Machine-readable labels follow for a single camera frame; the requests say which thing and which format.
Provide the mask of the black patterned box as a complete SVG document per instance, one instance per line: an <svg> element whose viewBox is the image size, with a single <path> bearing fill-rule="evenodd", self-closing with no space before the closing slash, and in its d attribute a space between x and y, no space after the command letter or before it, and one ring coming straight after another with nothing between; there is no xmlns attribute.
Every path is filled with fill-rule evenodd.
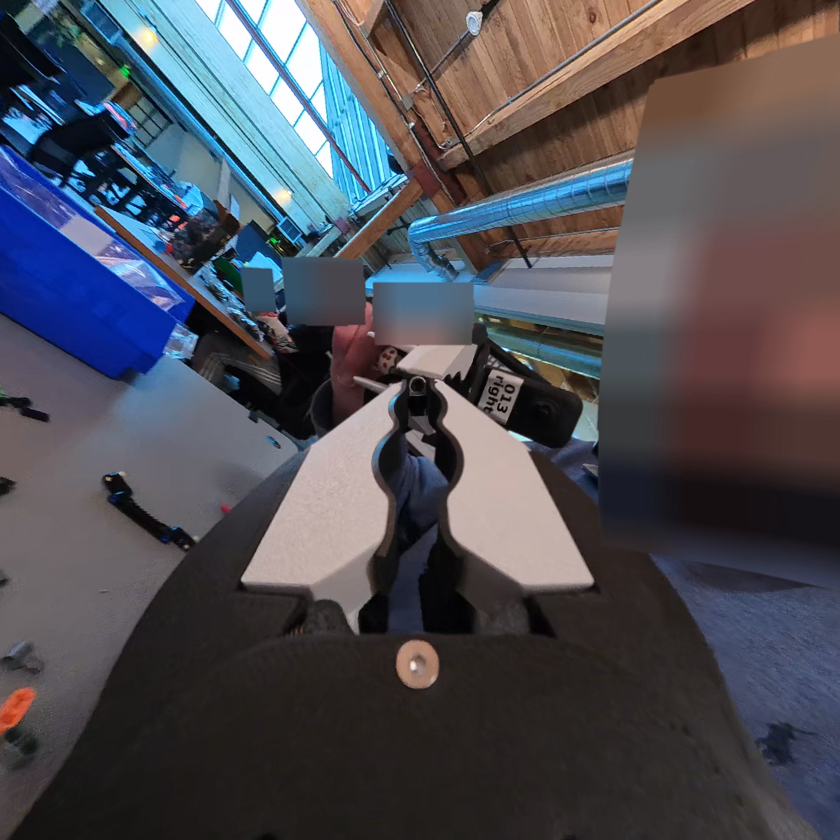
<svg viewBox="0 0 840 840"><path fill-rule="evenodd" d="M239 229L236 216L223 206L205 207L174 231L170 239L171 254L181 268L193 274L224 252Z"/></svg>

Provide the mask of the black grey lego piece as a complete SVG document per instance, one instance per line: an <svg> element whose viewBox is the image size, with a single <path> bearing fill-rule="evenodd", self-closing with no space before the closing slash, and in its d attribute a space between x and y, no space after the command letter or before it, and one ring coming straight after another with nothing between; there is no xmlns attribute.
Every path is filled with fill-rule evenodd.
<svg viewBox="0 0 840 840"><path fill-rule="evenodd" d="M421 375L412 376L407 384L408 428L422 437L433 436L436 429L429 420L427 379Z"/></svg>

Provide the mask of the long black lego beam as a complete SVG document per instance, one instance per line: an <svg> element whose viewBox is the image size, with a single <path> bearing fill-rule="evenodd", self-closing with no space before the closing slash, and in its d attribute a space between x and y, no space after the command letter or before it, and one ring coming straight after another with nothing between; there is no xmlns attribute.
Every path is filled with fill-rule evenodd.
<svg viewBox="0 0 840 840"><path fill-rule="evenodd" d="M189 551L196 540L181 527L172 527L152 516L134 498L133 490L122 471L112 472L101 478L107 491L108 503L123 516L139 526L156 542L173 545L183 552Z"/></svg>

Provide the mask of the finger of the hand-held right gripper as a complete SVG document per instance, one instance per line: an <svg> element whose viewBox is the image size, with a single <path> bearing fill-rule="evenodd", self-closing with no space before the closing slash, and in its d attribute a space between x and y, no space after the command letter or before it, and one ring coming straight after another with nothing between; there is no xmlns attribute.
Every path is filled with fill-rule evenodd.
<svg viewBox="0 0 840 840"><path fill-rule="evenodd" d="M421 375L443 380L448 376L464 378L476 357L477 346L454 344L423 344L413 347L397 363L396 370L405 375Z"/></svg>

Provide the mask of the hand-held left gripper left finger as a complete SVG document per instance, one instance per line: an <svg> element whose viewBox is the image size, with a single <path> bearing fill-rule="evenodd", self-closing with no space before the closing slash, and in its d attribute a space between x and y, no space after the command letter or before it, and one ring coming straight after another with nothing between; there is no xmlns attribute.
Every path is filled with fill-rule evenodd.
<svg viewBox="0 0 840 840"><path fill-rule="evenodd" d="M341 607L354 633L380 589L375 557L387 555L395 502L380 457L400 424L403 385L375 399L308 448L240 582L247 592L293 595Z"/></svg>

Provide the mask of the person's right hand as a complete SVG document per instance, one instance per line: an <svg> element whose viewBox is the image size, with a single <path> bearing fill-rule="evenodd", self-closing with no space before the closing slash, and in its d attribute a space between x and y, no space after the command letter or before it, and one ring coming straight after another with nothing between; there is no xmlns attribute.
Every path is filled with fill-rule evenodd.
<svg viewBox="0 0 840 840"><path fill-rule="evenodd" d="M364 325L335 327L332 335L331 384L335 396L350 396L360 387L355 377L372 378L378 374L382 349L370 336L372 322Z"/></svg>

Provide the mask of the clear plastic bags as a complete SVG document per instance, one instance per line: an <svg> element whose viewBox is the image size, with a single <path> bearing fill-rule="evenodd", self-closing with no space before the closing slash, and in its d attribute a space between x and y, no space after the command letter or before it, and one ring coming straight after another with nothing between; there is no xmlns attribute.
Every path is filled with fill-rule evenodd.
<svg viewBox="0 0 840 840"><path fill-rule="evenodd" d="M184 315L175 315L175 310L191 307L192 299L182 294L122 240L80 215L70 217L58 226L58 230L158 308L178 319L184 319Z"/></svg>

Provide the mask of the small black lego piece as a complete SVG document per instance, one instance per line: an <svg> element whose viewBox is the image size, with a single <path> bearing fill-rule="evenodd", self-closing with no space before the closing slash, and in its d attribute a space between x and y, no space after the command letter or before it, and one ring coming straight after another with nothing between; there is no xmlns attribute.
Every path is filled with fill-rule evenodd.
<svg viewBox="0 0 840 840"><path fill-rule="evenodd" d="M39 747L38 735L29 729L16 727L1 735L1 767L12 770L25 765Z"/></svg>
<svg viewBox="0 0 840 840"><path fill-rule="evenodd" d="M1 407L14 409L20 416L40 423L49 423L50 415L33 407L32 401L25 396L1 395Z"/></svg>

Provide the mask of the orange lego piece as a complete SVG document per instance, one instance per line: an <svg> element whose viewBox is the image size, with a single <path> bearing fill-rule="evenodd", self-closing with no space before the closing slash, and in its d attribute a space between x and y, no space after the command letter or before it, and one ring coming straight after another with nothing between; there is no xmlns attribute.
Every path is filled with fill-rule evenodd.
<svg viewBox="0 0 840 840"><path fill-rule="evenodd" d="M1 736L15 729L27 716L37 697L37 691L31 687L14 690L1 703Z"/></svg>

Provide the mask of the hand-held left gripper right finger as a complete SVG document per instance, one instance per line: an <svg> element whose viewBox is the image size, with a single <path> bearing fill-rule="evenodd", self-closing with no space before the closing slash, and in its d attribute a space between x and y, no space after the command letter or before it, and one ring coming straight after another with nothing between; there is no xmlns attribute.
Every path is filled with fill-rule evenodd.
<svg viewBox="0 0 840 840"><path fill-rule="evenodd" d="M435 464L448 482L420 577L423 628L529 628L537 595L588 592L595 579L532 452L452 383L428 380Z"/></svg>

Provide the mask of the blue storage bin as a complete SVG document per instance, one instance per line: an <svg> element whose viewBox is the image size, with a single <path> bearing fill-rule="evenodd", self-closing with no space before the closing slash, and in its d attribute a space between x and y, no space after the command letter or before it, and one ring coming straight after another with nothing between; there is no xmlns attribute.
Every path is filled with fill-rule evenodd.
<svg viewBox="0 0 840 840"><path fill-rule="evenodd" d="M175 310L184 319L158 308L58 230L74 215L122 240L16 152L2 148L2 314L112 379L148 373L166 353L191 356L196 336L184 322L194 299L174 285L192 299L191 307Z"/></svg>

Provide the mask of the metal ventilation duct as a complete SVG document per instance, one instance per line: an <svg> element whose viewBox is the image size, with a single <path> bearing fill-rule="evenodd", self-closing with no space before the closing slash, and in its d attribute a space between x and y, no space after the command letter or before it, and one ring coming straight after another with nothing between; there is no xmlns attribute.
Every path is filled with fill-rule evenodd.
<svg viewBox="0 0 840 840"><path fill-rule="evenodd" d="M433 242L619 206L626 200L633 163L633 151L617 154L418 219L407 231L410 251L426 271L454 281L456 269L434 252Z"/></svg>

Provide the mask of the wooden table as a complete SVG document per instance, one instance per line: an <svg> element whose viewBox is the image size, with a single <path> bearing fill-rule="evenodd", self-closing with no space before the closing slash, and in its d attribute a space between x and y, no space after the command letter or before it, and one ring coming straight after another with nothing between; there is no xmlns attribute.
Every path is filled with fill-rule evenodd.
<svg viewBox="0 0 840 840"><path fill-rule="evenodd" d="M95 206L94 212L130 247L136 250L144 259L150 261L159 273L191 295L196 304L201 306L211 317L222 324L241 343L247 345L251 352L257 354L264 360L274 358L275 355L268 343L262 340L256 340L240 324L231 319L228 310L215 297L208 293L201 280L197 280L189 275L171 255L165 254L156 248L156 244L162 244L163 240L152 227L142 224L128 215L115 213L105 206Z"/></svg>

